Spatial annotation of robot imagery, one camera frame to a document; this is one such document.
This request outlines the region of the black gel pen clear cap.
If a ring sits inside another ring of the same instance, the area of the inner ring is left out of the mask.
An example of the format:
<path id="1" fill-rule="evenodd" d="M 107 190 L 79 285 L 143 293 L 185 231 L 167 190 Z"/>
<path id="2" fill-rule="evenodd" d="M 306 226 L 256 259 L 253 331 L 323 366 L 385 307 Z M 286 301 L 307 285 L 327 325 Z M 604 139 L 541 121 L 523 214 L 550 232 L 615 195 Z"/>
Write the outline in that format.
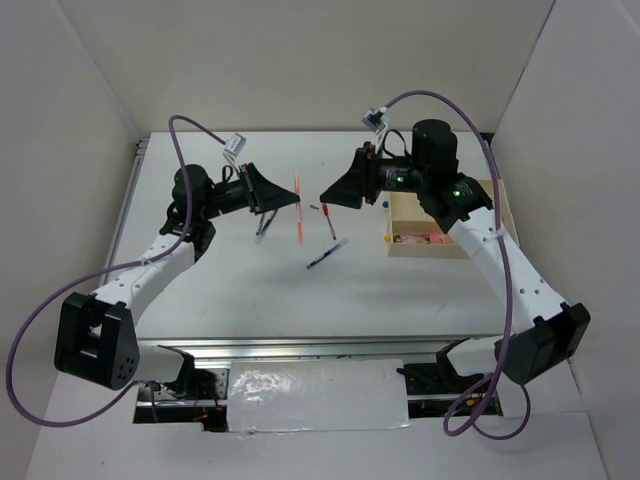
<path id="1" fill-rule="evenodd" d="M 258 227 L 256 229 L 256 234 L 255 234 L 255 239 L 257 244 L 260 244 L 264 240 L 277 214 L 278 214 L 278 209 L 274 209 L 270 212 L 264 213 L 261 216 Z"/>

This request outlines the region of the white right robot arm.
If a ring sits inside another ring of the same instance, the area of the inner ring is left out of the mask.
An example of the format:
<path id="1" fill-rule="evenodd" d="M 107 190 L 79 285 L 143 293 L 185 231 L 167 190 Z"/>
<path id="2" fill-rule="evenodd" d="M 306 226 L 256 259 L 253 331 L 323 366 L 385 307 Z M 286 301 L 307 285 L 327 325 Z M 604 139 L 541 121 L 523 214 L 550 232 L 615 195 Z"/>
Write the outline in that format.
<path id="1" fill-rule="evenodd" d="M 471 376 L 499 369 L 513 383 L 525 385 L 574 355 L 591 316 L 583 304 L 569 304 L 537 272 L 497 218 L 498 200 L 460 172 L 457 148 L 448 123 L 421 120 L 402 157 L 385 158 L 369 142 L 357 148 L 347 172 L 320 200 L 359 209 L 381 192 L 415 194 L 424 212 L 476 264 L 509 315 L 509 331 L 502 337 L 466 339 L 442 350 L 438 384 L 457 392 Z"/>

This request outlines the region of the blue capped gel pen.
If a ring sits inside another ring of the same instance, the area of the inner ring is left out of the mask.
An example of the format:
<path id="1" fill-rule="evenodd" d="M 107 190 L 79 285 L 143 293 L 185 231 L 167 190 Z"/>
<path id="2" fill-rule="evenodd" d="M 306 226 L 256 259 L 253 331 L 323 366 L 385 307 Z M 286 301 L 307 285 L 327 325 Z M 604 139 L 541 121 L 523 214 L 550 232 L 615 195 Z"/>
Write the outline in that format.
<path id="1" fill-rule="evenodd" d="M 263 236 L 265 234 L 267 229 L 270 227 L 275 214 L 276 214 L 276 211 L 271 213 L 264 213 L 261 215 L 261 218 L 259 220 L 259 223 L 256 229 L 256 233 L 255 233 L 257 237 Z"/>

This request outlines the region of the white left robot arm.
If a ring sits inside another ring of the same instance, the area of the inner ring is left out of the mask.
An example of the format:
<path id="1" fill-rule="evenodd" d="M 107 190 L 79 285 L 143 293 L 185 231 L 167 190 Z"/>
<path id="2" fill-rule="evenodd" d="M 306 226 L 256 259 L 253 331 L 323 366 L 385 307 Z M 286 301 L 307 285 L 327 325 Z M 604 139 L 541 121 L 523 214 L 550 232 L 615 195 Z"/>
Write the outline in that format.
<path id="1" fill-rule="evenodd" d="M 216 234 L 214 218 L 238 210 L 265 214 L 299 199 L 252 163 L 241 166 L 237 179 L 219 183 L 200 165 L 179 169 L 166 221 L 141 258 L 93 292 L 74 292 L 63 301 L 55 368 L 114 391 L 133 381 L 152 381 L 176 399 L 189 397 L 198 378 L 193 356 L 170 346 L 140 346 L 139 319 L 204 256 Z"/>

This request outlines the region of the pink capped marker bottle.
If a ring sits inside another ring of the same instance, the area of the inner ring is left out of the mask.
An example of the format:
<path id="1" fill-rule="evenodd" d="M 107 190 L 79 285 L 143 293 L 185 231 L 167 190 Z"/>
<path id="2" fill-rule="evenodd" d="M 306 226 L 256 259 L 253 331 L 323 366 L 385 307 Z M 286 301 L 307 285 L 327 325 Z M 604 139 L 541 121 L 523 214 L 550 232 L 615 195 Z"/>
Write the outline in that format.
<path id="1" fill-rule="evenodd" d="M 429 233 L 429 234 L 394 234 L 393 242 L 398 244 L 418 244 L 418 245 L 442 245 L 448 240 L 448 237 L 443 234 Z"/>

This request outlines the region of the orange highlighter pen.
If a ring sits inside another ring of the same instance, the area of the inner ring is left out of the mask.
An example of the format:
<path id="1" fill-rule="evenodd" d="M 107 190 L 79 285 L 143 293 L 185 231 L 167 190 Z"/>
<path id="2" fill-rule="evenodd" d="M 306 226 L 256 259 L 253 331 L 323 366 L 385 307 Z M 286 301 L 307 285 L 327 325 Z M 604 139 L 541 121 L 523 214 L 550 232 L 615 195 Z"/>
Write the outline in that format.
<path id="1" fill-rule="evenodd" d="M 301 189 L 299 176 L 297 172 L 294 172 L 294 191 L 297 195 L 296 202 L 296 215 L 297 215 L 297 237 L 300 245 L 303 245 L 304 242 L 304 224 L 303 224 L 303 213 L 302 213 L 302 205 L 301 205 Z"/>

